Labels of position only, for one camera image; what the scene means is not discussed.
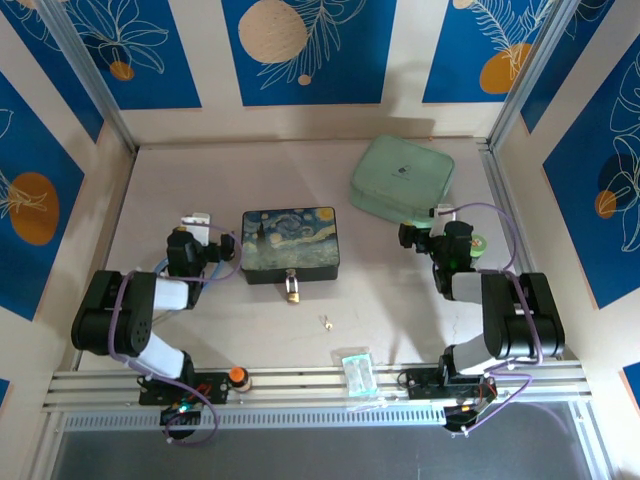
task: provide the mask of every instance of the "purple cable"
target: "purple cable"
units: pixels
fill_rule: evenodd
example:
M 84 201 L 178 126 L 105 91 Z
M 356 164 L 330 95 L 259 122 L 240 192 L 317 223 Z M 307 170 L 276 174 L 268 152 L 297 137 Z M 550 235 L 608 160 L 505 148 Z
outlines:
M 520 360 L 515 360 L 515 361 L 507 360 L 505 362 L 502 362 L 502 363 L 500 363 L 498 365 L 494 365 L 493 367 L 490 367 L 487 370 L 485 370 L 485 374 L 491 373 L 491 374 L 493 374 L 494 378 L 520 379 L 520 380 L 524 379 L 525 380 L 525 384 L 522 385 L 513 395 L 511 395 L 503 403 L 498 405 L 498 407 L 495 410 L 493 410 L 492 412 L 488 413 L 484 418 L 482 418 L 480 421 L 478 421 L 478 423 L 476 423 L 475 425 L 469 427 L 464 432 L 462 432 L 465 435 L 471 433 L 476 428 L 478 428 L 480 425 L 482 425 L 487 420 L 489 420 L 491 417 L 493 417 L 498 412 L 500 412 L 509 403 L 511 403 L 515 398 L 517 398 L 520 394 L 522 394 L 522 392 L 524 392 L 526 390 L 526 388 L 529 387 L 531 385 L 531 383 L 533 382 L 533 377 L 531 375 L 529 375 L 529 374 L 526 374 L 526 373 L 493 373 L 493 372 L 496 372 L 496 370 L 500 370 L 501 368 L 507 367 L 510 364 L 536 365 L 537 366 L 537 365 L 542 364 L 542 361 L 543 361 L 542 344 L 540 342 L 540 335 L 538 335 L 538 330 L 536 329 L 536 324 L 533 321 L 533 317 L 531 316 L 531 310 L 529 309 L 529 304 L 527 303 L 527 298 L 526 298 L 526 296 L 524 294 L 522 286 L 520 285 L 520 282 L 518 281 L 518 277 L 516 277 L 516 275 L 514 273 L 512 273 L 512 272 L 510 272 L 508 270 L 509 268 L 511 268 L 513 266 L 513 264 L 515 262 L 517 248 L 518 248 L 518 231 L 516 229 L 516 225 L 515 225 L 513 219 L 507 214 L 507 212 L 505 212 L 501 208 L 496 207 L 495 205 L 491 205 L 490 203 L 482 203 L 482 202 L 469 203 L 467 205 L 462 205 L 461 207 L 454 208 L 452 210 L 447 210 L 447 211 L 444 211 L 444 212 L 440 212 L 440 215 L 447 215 L 447 214 L 454 213 L 454 212 L 457 212 L 459 210 L 463 210 L 463 209 L 469 208 L 469 207 L 486 207 L 486 208 L 490 208 L 491 210 L 494 210 L 499 215 L 501 215 L 507 221 L 507 224 L 509 225 L 509 228 L 511 230 L 511 236 L 513 237 L 513 250 L 511 252 L 511 259 L 509 260 L 509 263 L 500 271 L 479 270 L 478 273 L 503 273 L 504 275 L 509 277 L 509 279 L 511 280 L 511 282 L 513 283 L 513 285 L 515 287 L 516 295 L 518 296 L 518 300 L 520 301 L 520 305 L 522 306 L 522 309 L 524 311 L 524 318 L 525 318 L 525 320 L 527 322 L 527 326 L 529 327 L 529 332 L 531 333 L 531 337 L 533 338 L 533 348 L 534 348 L 534 353 L 536 355 L 536 358 L 532 362 L 530 362 L 530 361 L 520 361 Z
M 185 224 L 185 225 L 196 225 L 196 226 L 202 226 L 200 224 Z M 209 225 L 209 228 L 213 228 L 214 230 L 219 230 L 222 232 L 226 232 L 226 230 L 217 227 L 215 225 Z M 180 277 L 176 277 L 176 278 L 171 278 L 172 280 L 183 280 L 183 281 L 198 281 L 198 282 L 202 282 L 202 283 L 209 283 L 209 282 L 214 282 L 214 281 L 223 281 L 223 280 L 227 280 L 228 278 L 231 278 L 231 276 L 235 275 L 238 270 L 240 269 L 240 267 L 242 266 L 242 258 L 243 258 L 243 250 L 242 250 L 242 244 L 239 242 L 238 238 L 233 234 L 229 232 L 229 235 L 231 236 L 231 238 L 233 238 L 233 240 L 236 242 L 236 245 L 238 246 L 238 249 L 240 250 L 240 259 L 238 261 L 238 265 L 236 266 L 236 268 L 233 270 L 233 272 L 231 272 L 229 275 L 222 277 L 222 278 L 216 278 L 216 279 L 210 279 L 210 278 L 200 278 L 200 277 L 186 277 L 186 278 L 180 278 Z M 122 283 L 120 284 L 120 287 L 118 288 L 118 293 L 116 295 L 116 300 L 115 303 L 113 305 L 113 313 L 111 314 L 111 323 L 109 325 L 109 334 L 108 334 L 108 341 L 107 341 L 107 348 L 109 350 L 109 355 L 111 356 L 111 358 L 113 358 L 114 360 L 117 360 L 119 362 L 124 363 L 125 365 L 130 366 L 133 370 L 135 370 L 136 372 L 144 375 L 147 378 L 151 378 L 151 379 L 155 379 L 155 380 L 159 380 L 161 382 L 164 382 L 168 385 L 173 385 L 175 387 L 181 388 L 182 390 L 185 390 L 186 392 L 191 393 L 192 395 L 194 395 L 195 397 L 197 397 L 200 401 L 202 401 L 202 403 L 209 408 L 209 410 L 211 410 L 211 413 L 213 414 L 213 423 L 214 423 L 214 428 L 211 431 L 211 433 L 209 435 L 207 435 L 206 438 L 202 439 L 202 440 L 198 440 L 195 442 L 174 442 L 173 439 L 171 437 L 169 437 L 169 426 L 171 425 L 171 422 L 167 422 L 167 425 L 165 426 L 164 429 L 164 434 L 165 437 L 167 437 L 167 441 L 171 440 L 171 443 L 173 445 L 176 446 L 180 446 L 180 447 L 197 447 L 200 445 L 204 445 L 205 443 L 208 443 L 209 441 L 211 441 L 213 439 L 213 437 L 215 437 L 216 433 L 218 432 L 218 427 L 220 425 L 220 418 L 218 417 L 218 413 L 216 412 L 215 407 L 213 406 L 213 404 L 209 401 L 209 399 L 204 396 L 202 393 L 198 392 L 196 389 L 190 387 L 189 385 L 186 385 L 185 383 L 182 383 L 180 381 L 177 381 L 175 379 L 172 378 L 168 378 L 168 377 L 164 377 L 162 375 L 158 375 L 154 372 L 152 372 L 151 370 L 148 370 L 142 366 L 140 366 L 138 364 L 138 362 L 135 361 L 135 359 L 130 359 L 128 357 L 125 357 L 123 355 L 118 355 L 118 353 L 116 353 L 116 349 L 115 349 L 115 338 L 116 338 L 116 328 L 118 325 L 118 317 L 120 316 L 120 310 L 122 309 L 122 302 L 124 300 L 124 294 L 125 291 L 127 289 L 127 285 L 129 283 L 129 281 L 131 280 L 131 278 L 133 277 L 133 275 L 136 273 L 135 270 L 127 273 L 127 275 L 125 275 L 125 277 L 122 279 Z
M 506 220 L 507 224 L 509 225 L 509 230 L 511 230 L 511 236 L 513 238 L 513 249 L 511 250 L 511 259 L 509 260 L 509 263 L 507 263 L 507 265 L 505 265 L 505 267 L 502 268 L 502 271 L 510 269 L 516 261 L 516 252 L 518 251 L 518 238 L 519 238 L 518 229 L 516 228 L 516 224 L 513 221 L 513 218 L 511 218 L 509 214 L 504 210 L 502 210 L 501 208 L 496 207 L 495 205 L 491 205 L 490 203 L 484 203 L 484 202 L 467 203 L 466 205 L 462 205 L 461 207 L 440 212 L 440 215 L 448 215 L 450 213 L 459 212 L 460 210 L 464 210 L 465 208 L 469 208 L 469 207 L 490 208 L 491 210 L 495 211 L 496 213 L 498 213 L 498 215 L 500 215 L 502 218 Z

